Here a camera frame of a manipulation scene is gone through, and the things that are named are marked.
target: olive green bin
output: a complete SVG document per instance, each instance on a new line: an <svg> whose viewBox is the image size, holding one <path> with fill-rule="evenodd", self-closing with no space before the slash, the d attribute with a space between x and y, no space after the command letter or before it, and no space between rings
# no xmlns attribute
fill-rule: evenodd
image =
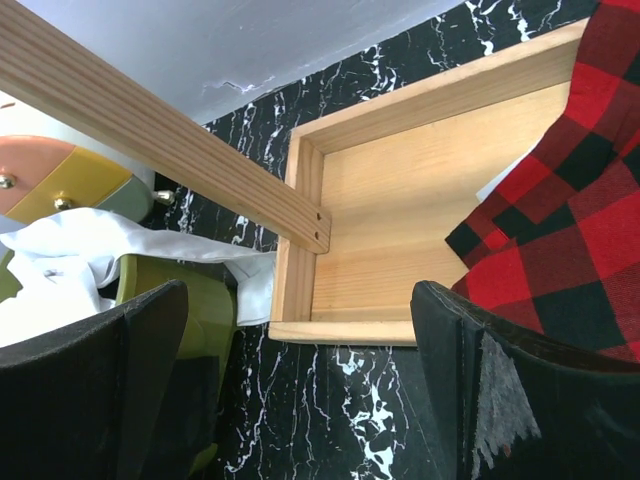
<svg viewBox="0 0 640 480"><path fill-rule="evenodd" d="M22 288L7 270L7 264L12 257L13 252L9 252L0 262L0 302L15 296ZM224 283L176 261L126 255L120 259L120 282L116 303L131 300L168 280L181 280L189 290L189 316L177 358L218 356L222 387L231 342L236 331L236 300ZM215 457L216 449L217 445L212 444L200 452L191 471L204 468Z"/></svg>

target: white paper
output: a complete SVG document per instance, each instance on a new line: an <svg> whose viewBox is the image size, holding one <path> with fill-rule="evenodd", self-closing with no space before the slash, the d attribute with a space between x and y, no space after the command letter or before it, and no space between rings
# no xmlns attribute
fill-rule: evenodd
<svg viewBox="0 0 640 480"><path fill-rule="evenodd" d="M238 326L269 321L275 253L168 230L141 227L115 213L78 208L0 235L15 252L9 271L22 284L0 303L0 347L113 308L98 289L120 275L119 259L135 254L225 263L238 280Z"/></svg>
<svg viewBox="0 0 640 480"><path fill-rule="evenodd" d="M513 163L511 163L511 165L509 165L502 172L500 172L493 180L491 180L484 187L478 190L478 193L476 193L476 198L480 201L480 203L484 202L486 198L489 196L489 194L496 189L496 187L500 184L500 182L504 180L505 177L509 175L511 171L514 168L516 168L520 164L520 162L525 159L527 155L533 152L533 149L538 146L538 143L540 143L540 140L542 140L542 138L540 138L536 143L534 143L529 150L527 150L525 153L522 154L522 156L514 160Z"/></svg>

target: marble countertop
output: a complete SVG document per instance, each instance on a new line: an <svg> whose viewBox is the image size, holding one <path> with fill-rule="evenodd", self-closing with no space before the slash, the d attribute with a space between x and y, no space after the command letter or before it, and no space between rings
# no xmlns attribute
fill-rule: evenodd
<svg viewBox="0 0 640 480"><path fill-rule="evenodd" d="M284 178L296 125L585 18L595 3L469 0L205 128ZM177 197L153 227L275 250L276 236L248 219L183 187ZM221 402L219 454L203 479L441 478L416 349L285 344L246 328Z"/></svg>

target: metal bolt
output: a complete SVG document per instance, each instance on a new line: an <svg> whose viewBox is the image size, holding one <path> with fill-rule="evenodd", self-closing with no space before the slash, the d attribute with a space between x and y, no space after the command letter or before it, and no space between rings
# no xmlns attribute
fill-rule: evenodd
<svg viewBox="0 0 640 480"><path fill-rule="evenodd" d="M153 199L162 205L173 205L176 201L176 194L171 190L158 190L153 192Z"/></svg>
<svg viewBox="0 0 640 480"><path fill-rule="evenodd" d="M9 174L0 175L0 188L8 190L16 186L16 177Z"/></svg>
<svg viewBox="0 0 640 480"><path fill-rule="evenodd" d="M73 202L68 198L58 197L53 201L53 206L59 212L73 208Z"/></svg>

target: red and black plaid fabric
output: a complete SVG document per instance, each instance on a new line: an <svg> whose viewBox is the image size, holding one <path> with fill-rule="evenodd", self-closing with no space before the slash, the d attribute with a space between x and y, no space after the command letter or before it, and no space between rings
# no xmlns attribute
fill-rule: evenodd
<svg viewBox="0 0 640 480"><path fill-rule="evenodd" d="M557 340L640 362L640 1L603 0L563 115L447 238L453 290Z"/></svg>

